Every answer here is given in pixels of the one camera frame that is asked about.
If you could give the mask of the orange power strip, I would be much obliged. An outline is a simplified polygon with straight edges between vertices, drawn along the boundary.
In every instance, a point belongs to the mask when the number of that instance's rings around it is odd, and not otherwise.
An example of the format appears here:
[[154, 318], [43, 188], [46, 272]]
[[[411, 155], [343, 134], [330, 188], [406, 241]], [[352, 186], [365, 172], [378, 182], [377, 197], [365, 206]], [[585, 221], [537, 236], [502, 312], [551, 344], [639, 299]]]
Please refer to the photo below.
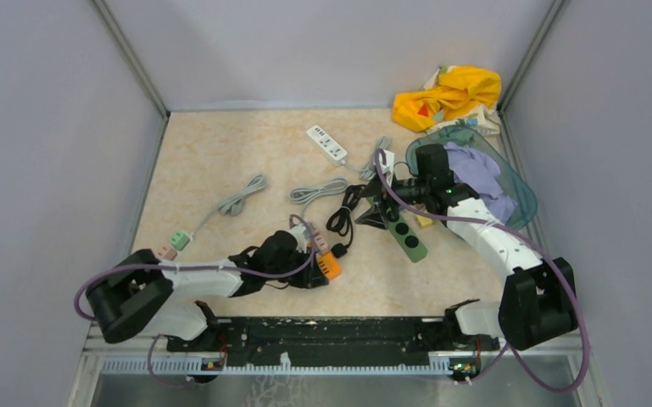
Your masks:
[[341, 266], [332, 251], [329, 251], [325, 254], [317, 254], [316, 264], [323, 276], [329, 282], [338, 278], [342, 273]]

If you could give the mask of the white power strip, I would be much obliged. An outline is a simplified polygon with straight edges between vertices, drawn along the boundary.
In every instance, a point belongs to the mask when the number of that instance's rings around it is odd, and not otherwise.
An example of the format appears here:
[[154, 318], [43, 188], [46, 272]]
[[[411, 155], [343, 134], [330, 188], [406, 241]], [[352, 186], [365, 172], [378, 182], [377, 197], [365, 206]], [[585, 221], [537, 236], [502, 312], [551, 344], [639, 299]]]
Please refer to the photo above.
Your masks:
[[320, 126], [313, 125], [305, 134], [334, 166], [346, 164], [348, 151]]

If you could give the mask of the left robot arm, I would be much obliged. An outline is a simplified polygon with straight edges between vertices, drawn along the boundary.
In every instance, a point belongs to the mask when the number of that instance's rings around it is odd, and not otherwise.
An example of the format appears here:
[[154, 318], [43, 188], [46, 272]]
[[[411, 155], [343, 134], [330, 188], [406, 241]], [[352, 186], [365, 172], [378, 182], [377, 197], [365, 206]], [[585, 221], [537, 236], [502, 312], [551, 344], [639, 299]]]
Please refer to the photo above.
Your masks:
[[259, 246], [201, 265], [179, 266], [141, 249], [82, 293], [106, 343], [163, 335], [208, 351], [220, 340], [208, 298], [244, 297], [268, 282], [301, 289], [326, 286], [330, 279], [318, 266], [317, 253], [300, 227], [276, 231]]

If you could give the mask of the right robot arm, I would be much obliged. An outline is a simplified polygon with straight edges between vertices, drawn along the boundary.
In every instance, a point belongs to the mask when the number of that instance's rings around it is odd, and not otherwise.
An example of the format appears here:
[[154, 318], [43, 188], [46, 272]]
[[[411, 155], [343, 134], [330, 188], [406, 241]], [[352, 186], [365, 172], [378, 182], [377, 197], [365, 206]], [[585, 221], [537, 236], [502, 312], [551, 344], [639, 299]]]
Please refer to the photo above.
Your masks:
[[569, 264], [547, 259], [542, 249], [504, 225], [483, 195], [453, 172], [445, 147], [420, 146], [415, 158], [416, 175], [399, 180], [392, 153], [374, 151], [375, 175], [362, 191], [371, 198], [374, 213], [386, 225], [395, 223], [403, 209], [440, 221], [479, 254], [503, 288], [498, 301], [466, 300], [447, 309], [447, 345], [465, 349], [476, 335], [487, 335], [526, 350], [578, 329]]

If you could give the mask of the green power strip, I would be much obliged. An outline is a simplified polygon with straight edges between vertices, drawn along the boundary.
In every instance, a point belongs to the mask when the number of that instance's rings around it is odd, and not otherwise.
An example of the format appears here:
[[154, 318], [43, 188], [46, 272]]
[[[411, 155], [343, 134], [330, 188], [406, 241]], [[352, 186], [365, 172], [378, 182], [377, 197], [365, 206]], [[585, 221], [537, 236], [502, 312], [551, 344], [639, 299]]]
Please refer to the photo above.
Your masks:
[[412, 263], [418, 263], [427, 256], [426, 246], [403, 217], [399, 217], [396, 221], [387, 220], [386, 225], [396, 243]]

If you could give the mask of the yellow plug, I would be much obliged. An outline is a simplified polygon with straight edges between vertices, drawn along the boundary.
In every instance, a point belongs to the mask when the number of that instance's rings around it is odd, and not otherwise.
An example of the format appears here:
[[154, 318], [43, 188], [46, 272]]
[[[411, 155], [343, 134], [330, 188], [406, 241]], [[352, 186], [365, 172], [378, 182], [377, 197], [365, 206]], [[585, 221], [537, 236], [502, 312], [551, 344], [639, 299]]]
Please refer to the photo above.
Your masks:
[[433, 225], [433, 219], [431, 219], [431, 218], [421, 216], [421, 215], [417, 215], [415, 217], [415, 219], [416, 219], [416, 222], [417, 222], [417, 224], [418, 224], [418, 226], [420, 228], [427, 228], [427, 227]]

